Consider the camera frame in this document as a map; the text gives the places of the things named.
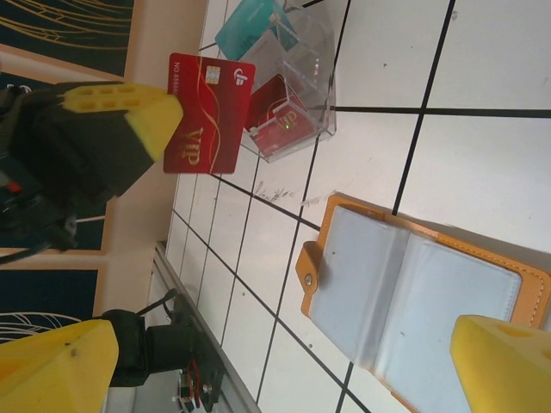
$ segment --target wire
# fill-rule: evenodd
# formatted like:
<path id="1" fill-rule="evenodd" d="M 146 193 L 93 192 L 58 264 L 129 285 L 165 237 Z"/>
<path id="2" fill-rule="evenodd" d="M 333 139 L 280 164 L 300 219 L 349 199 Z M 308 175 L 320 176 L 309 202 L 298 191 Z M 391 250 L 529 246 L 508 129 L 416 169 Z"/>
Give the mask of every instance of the wire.
<path id="1" fill-rule="evenodd" d="M 37 254 L 50 248 L 50 246 L 50 243 L 39 243 L 27 250 L 19 251 L 8 256 L 0 256 L 0 265 L 6 265 L 24 258 L 29 258 L 30 256 L 36 256 Z"/>
<path id="2" fill-rule="evenodd" d="M 149 311 L 153 310 L 154 308 L 156 307 L 159 307 L 160 305 L 166 303 L 168 300 L 170 299 L 173 299 L 174 297 L 176 297 L 178 295 L 178 290 L 176 290 L 175 288 L 172 288 L 171 290 L 169 290 L 163 298 L 161 299 L 158 299 L 157 301 L 155 301 L 154 303 L 152 304 L 149 304 L 146 308 L 144 308 L 143 310 L 140 310 L 136 313 L 136 315 L 138 316 L 144 316 L 145 314 L 147 314 Z"/>
<path id="3" fill-rule="evenodd" d="M 195 393 L 193 394 L 193 397 L 195 399 L 195 407 L 197 409 L 201 408 L 201 376 L 199 375 L 199 367 L 197 366 L 197 361 L 193 359 L 189 365 L 193 366 L 193 369 L 195 370 Z"/>

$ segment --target red card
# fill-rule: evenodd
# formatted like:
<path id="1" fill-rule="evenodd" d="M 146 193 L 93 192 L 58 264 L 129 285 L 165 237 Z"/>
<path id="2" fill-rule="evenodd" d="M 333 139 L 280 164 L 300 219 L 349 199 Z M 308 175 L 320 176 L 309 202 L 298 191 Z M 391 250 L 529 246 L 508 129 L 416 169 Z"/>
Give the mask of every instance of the red card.
<path id="1" fill-rule="evenodd" d="M 304 115 L 305 112 L 300 98 L 291 88 L 287 89 L 282 75 L 277 75 L 252 94 L 245 128 L 250 131 L 259 127 L 252 139 L 260 153 L 264 157 L 270 157 L 315 131 L 310 118 Z M 274 122 L 260 127 L 273 118 Z"/>
<path id="2" fill-rule="evenodd" d="M 172 53 L 169 71 L 183 118 L 164 150 L 164 172 L 233 173 L 255 66 Z"/>

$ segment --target teal card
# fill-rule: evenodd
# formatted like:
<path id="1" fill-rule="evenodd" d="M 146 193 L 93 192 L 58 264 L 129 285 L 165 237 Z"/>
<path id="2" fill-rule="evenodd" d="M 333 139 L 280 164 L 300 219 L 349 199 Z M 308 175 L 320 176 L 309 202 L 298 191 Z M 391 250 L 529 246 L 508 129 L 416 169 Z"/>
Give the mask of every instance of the teal card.
<path id="1" fill-rule="evenodd" d="M 293 32 L 291 22 L 274 0 L 242 0 L 214 39 L 227 59 L 240 60 L 271 27 L 283 48 L 288 51 L 296 45 L 297 40 L 285 28 L 278 31 L 273 27 L 276 18 L 279 18 L 280 25 Z"/>

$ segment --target card chip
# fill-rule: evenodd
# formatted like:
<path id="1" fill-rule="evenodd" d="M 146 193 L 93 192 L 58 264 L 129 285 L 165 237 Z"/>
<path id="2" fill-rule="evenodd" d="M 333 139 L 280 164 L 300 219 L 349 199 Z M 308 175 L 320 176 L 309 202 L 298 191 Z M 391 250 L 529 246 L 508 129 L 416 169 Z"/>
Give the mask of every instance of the card chip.
<path id="1" fill-rule="evenodd" d="M 207 66 L 207 74 L 205 82 L 210 84 L 218 84 L 220 80 L 220 68 L 218 66 Z"/>

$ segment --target beige wall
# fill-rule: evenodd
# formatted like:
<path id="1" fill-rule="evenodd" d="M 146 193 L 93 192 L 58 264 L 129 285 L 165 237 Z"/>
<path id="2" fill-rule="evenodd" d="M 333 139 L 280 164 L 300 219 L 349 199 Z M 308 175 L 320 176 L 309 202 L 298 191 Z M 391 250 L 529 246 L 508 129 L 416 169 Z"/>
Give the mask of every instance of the beige wall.
<path id="1" fill-rule="evenodd" d="M 132 80 L 165 88 L 169 55 L 172 52 L 197 54 L 206 7 L 207 0 L 145 0 Z M 0 61 L 47 77 L 101 80 L 2 52 Z M 116 201 L 111 248 L 106 256 L 37 256 L 26 261 L 27 265 L 104 263 L 107 271 L 100 310 L 141 309 L 149 290 L 154 245 L 168 234 L 175 186 L 176 177 L 163 174 L 162 164 L 157 163 Z"/>

